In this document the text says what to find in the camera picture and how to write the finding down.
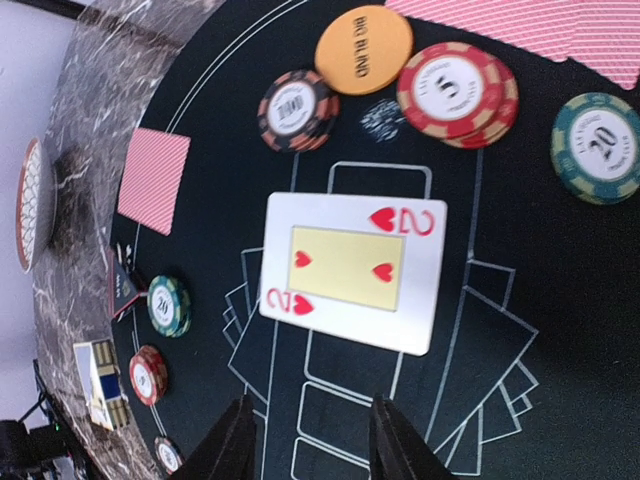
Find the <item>100 chips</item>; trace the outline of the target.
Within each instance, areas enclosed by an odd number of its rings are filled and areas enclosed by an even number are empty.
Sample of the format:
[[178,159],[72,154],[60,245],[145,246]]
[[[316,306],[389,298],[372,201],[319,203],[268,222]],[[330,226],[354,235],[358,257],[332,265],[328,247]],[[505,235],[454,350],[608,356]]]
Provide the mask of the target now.
[[340,113],[340,98],[314,70],[286,72],[267,89],[257,121],[260,136],[274,151],[301,153],[319,149],[330,137]]

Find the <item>100 chips mat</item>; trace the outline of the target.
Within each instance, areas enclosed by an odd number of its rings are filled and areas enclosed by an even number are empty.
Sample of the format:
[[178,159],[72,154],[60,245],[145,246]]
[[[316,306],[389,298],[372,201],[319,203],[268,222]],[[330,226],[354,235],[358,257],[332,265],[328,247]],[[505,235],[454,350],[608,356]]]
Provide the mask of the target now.
[[184,464],[183,455],[168,437],[156,437],[154,448],[157,459],[169,475],[174,474]]

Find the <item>two of hearts card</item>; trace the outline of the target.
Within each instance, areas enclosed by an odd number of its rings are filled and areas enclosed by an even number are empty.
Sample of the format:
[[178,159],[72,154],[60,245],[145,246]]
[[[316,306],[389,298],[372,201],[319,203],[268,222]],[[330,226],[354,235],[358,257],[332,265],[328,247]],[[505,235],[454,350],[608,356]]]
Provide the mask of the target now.
[[271,194],[261,315],[388,350],[426,354],[447,213],[442,200]]

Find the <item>dealt card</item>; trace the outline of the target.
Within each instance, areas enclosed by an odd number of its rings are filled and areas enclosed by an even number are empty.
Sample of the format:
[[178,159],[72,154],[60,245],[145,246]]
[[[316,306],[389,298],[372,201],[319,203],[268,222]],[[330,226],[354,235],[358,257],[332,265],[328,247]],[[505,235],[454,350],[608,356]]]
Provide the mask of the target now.
[[117,212],[168,236],[190,143],[186,136],[136,128],[127,151]]
[[576,24],[577,3],[548,0],[394,0],[408,17],[475,33],[562,62]]

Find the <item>red 5 chips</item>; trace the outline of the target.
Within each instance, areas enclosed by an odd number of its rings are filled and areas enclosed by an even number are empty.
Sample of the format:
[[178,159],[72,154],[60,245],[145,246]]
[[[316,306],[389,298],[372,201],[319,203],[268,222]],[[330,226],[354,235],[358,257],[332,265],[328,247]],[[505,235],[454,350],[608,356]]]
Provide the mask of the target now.
[[416,53],[399,75],[396,98],[415,129],[462,149],[500,140],[519,110],[511,69],[462,42],[438,43]]
[[164,359],[154,346],[143,345],[130,359],[129,377],[138,399],[155,405],[167,392],[169,375]]

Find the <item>green chips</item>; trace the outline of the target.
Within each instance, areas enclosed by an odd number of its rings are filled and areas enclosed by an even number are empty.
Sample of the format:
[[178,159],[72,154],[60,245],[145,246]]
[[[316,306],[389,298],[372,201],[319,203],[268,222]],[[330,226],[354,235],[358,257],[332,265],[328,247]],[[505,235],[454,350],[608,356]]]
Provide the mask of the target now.
[[158,275],[149,285],[147,310],[154,329],[164,337],[179,338],[191,325],[191,299],[179,279]]
[[556,175],[576,197],[620,203],[639,190],[639,114],[619,97],[587,92],[566,102],[551,134]]

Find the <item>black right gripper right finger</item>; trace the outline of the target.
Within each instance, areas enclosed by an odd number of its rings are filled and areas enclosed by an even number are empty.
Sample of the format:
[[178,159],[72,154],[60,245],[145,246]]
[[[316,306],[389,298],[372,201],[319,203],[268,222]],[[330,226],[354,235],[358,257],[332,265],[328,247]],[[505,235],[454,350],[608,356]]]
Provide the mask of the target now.
[[454,480],[412,424],[377,394],[370,407],[369,470],[373,480]]

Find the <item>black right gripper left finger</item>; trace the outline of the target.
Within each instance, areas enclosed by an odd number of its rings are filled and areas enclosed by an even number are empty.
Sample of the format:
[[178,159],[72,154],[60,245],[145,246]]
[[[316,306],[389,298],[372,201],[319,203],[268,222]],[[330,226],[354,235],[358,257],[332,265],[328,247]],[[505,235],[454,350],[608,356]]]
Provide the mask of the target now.
[[245,394],[233,400],[173,479],[247,480],[255,477],[256,422]]

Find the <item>orange big blind button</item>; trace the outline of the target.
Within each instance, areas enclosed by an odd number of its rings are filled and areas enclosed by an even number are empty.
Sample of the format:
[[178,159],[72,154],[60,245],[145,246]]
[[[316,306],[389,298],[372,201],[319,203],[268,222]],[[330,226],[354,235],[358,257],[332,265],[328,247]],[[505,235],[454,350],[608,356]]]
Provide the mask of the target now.
[[316,46],[315,67],[333,90],[368,95],[396,80],[413,46],[413,30],[404,16],[381,5],[365,5],[325,29]]

